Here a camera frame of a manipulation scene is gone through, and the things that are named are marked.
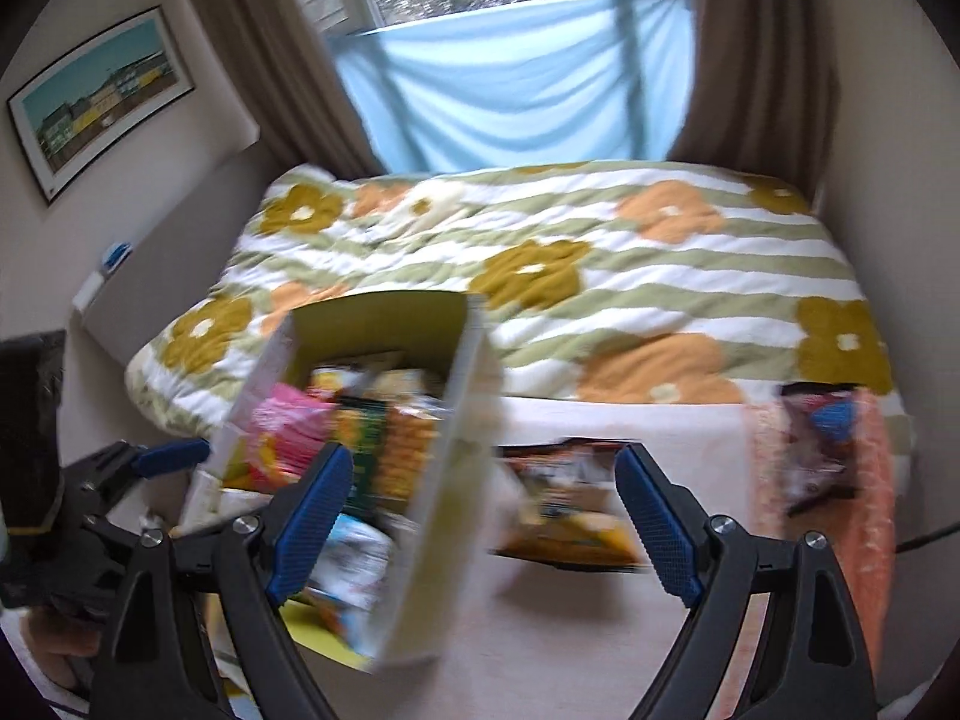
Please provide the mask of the person's left hand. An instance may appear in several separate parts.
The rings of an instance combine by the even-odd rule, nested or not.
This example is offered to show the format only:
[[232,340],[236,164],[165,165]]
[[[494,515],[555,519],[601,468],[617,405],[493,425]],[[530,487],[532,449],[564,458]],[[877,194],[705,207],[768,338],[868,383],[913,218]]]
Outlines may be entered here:
[[46,608],[34,608],[23,617],[21,635],[39,670],[69,691],[80,684],[70,658],[91,658],[101,642],[98,629]]

